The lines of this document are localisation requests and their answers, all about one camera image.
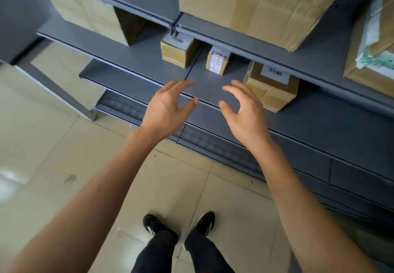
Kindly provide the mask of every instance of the person's left hand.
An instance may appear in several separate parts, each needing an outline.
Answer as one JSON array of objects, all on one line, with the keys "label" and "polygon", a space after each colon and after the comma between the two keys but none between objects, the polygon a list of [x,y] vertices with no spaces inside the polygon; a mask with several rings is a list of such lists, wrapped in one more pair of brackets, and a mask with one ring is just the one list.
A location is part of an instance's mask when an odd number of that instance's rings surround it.
[{"label": "person's left hand", "polygon": [[179,95],[194,82],[170,81],[153,96],[146,110],[140,129],[161,141],[174,134],[187,120],[199,99],[193,98],[178,109]]}]

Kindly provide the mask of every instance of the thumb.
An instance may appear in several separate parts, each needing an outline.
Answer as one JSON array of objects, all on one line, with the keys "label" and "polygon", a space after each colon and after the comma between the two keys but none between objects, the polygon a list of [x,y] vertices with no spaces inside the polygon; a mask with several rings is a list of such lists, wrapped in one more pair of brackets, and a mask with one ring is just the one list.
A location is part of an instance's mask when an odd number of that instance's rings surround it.
[{"label": "thumb", "polygon": [[235,119],[236,114],[234,111],[231,109],[231,107],[224,101],[219,102],[219,107],[220,111],[222,112],[222,115],[226,119],[227,123],[229,121],[233,121]]},{"label": "thumb", "polygon": [[180,110],[181,114],[185,117],[185,119],[187,119],[189,114],[194,110],[198,101],[198,98],[193,98],[192,100],[187,102],[186,105]]}]

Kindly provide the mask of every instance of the small cardboard box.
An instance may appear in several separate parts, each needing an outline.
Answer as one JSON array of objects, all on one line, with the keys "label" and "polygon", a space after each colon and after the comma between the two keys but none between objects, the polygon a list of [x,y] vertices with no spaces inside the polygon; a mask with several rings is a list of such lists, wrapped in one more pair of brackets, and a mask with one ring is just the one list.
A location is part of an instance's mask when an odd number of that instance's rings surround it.
[{"label": "small cardboard box", "polygon": [[394,98],[394,0],[371,0],[357,18],[344,77]]},{"label": "small cardboard box", "polygon": [[251,61],[244,79],[265,109],[280,111],[298,92],[299,78]]},{"label": "small cardboard box", "polygon": [[295,51],[334,0],[179,0],[193,16]]},{"label": "small cardboard box", "polygon": [[166,62],[187,68],[199,48],[200,41],[183,33],[165,34],[160,41],[161,56]]},{"label": "small cardboard box", "polygon": [[224,71],[229,64],[231,58],[231,52],[227,49],[223,49],[217,46],[212,46],[206,60],[205,67],[216,74],[224,75]]},{"label": "small cardboard box", "polygon": [[64,18],[125,45],[130,45],[145,26],[139,16],[99,0],[51,0]]}]

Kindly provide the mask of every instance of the shoe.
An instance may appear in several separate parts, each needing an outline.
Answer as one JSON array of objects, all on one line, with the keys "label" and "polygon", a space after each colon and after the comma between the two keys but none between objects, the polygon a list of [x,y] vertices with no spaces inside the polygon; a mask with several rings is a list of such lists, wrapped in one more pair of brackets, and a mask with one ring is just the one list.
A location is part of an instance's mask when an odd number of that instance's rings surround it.
[{"label": "shoe", "polygon": [[166,227],[159,218],[157,218],[155,215],[152,214],[147,214],[144,216],[144,218],[142,219],[142,223],[144,224],[145,229],[153,235],[156,235],[158,232],[160,231],[169,231],[174,239],[175,242],[178,242],[179,236],[176,232],[174,232],[173,230],[169,229],[168,227]]},{"label": "shoe", "polygon": [[212,231],[215,225],[215,213],[212,211],[206,212],[204,215],[198,219],[195,230],[197,230],[200,234],[204,236],[208,236],[208,234]]}]

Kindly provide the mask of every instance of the tile floor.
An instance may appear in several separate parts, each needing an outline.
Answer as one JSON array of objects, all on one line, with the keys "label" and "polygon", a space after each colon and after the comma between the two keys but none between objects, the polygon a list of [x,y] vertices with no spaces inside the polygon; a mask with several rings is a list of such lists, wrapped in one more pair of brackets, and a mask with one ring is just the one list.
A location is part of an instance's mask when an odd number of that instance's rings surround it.
[{"label": "tile floor", "polygon": [[[92,108],[103,90],[77,78],[89,60],[52,44],[34,64]],[[84,120],[8,65],[0,66],[0,115],[2,272],[135,127],[103,114]],[[290,246],[267,185],[169,140],[143,164],[90,272],[131,271],[150,239],[141,224],[147,212],[181,233],[173,272],[193,272],[181,244],[209,210],[217,216],[210,238],[236,272],[287,272]]]}]

